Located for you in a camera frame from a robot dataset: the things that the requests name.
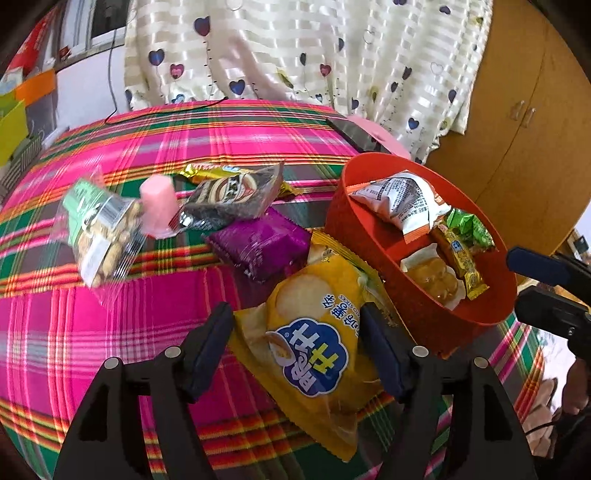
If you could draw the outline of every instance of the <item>yellow container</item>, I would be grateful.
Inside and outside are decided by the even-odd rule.
[[[14,91],[0,96],[0,167],[28,134],[25,102],[17,101]]]

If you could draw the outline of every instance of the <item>candy wrapper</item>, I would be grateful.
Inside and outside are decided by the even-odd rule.
[[[473,213],[452,208],[446,217],[446,225],[457,233],[472,255],[495,249],[491,233]]]
[[[218,257],[256,281],[305,264],[312,234],[269,208],[255,220],[237,220],[206,241]]]
[[[236,312],[229,342],[287,417],[344,461],[357,449],[357,412],[382,390],[359,348],[367,301],[404,328],[377,272],[314,231],[308,266],[266,303]]]
[[[219,230],[236,219],[259,218],[277,197],[283,163],[252,173],[205,180],[169,223],[173,231]]]
[[[214,163],[189,163],[178,172],[178,175],[184,180],[195,185],[199,185],[205,180],[219,180],[233,177],[236,174],[252,174],[256,170],[250,168],[233,167],[230,165],[219,165]],[[286,181],[281,182],[277,198],[285,198],[291,195],[299,195],[300,189],[292,187]]]
[[[451,209],[427,180],[407,170],[351,186],[347,193],[401,229],[408,244],[427,235]]]
[[[446,225],[437,225],[431,234],[443,251],[448,263],[453,266],[457,276],[463,279],[466,294],[470,300],[474,300],[488,290],[489,287],[476,269],[470,251],[452,229]]]
[[[70,245],[84,284],[107,306],[126,279],[145,235],[139,200],[123,198],[101,185],[98,171],[75,182],[60,203],[50,240]]]

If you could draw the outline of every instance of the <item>green candy wrapper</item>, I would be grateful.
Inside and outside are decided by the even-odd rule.
[[[458,234],[472,254],[495,248],[491,233],[473,213],[452,208],[447,215],[446,225]]]

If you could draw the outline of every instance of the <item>window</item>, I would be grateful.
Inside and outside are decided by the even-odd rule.
[[[67,0],[60,34],[59,67],[123,45],[129,0]]]

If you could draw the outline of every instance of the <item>yellow candy bar wrapper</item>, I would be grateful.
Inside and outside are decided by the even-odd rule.
[[[470,300],[474,300],[488,290],[489,286],[484,283],[480,272],[476,269],[472,254],[453,229],[443,224],[437,225],[431,234],[457,276],[464,280],[466,295]]]
[[[253,171],[250,168],[232,167],[214,163],[189,163],[178,174],[194,185],[198,185],[204,180],[225,179],[239,173],[252,173]],[[286,181],[282,181],[277,198],[299,195],[300,193],[302,193],[300,189],[292,187]]]

